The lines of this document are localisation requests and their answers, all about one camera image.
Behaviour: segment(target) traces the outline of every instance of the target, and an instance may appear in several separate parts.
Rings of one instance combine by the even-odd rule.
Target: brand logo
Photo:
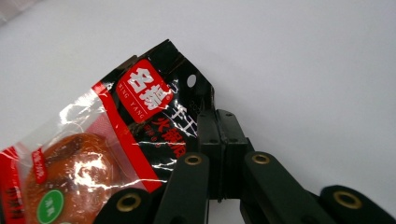
[[[138,123],[165,109],[173,97],[161,76],[145,59],[125,73],[116,92],[129,114]]]
[[[47,179],[47,169],[41,148],[32,152],[33,169],[35,171],[35,182],[42,184]]]

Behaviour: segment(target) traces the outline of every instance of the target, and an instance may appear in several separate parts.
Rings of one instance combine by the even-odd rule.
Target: white backdrop
[[[166,38],[257,150],[396,217],[396,2],[44,0],[0,26],[0,148]],[[238,202],[209,223],[241,223]]]

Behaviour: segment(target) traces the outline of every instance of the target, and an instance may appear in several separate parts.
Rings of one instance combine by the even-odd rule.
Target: black plastic bracket
[[[177,160],[154,224],[207,223],[209,159],[186,153]]]

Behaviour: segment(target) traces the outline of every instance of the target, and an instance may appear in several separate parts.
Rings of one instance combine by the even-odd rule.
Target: snack package
[[[3,222],[93,223],[122,189],[163,189],[213,95],[169,40],[133,56],[0,153]]]

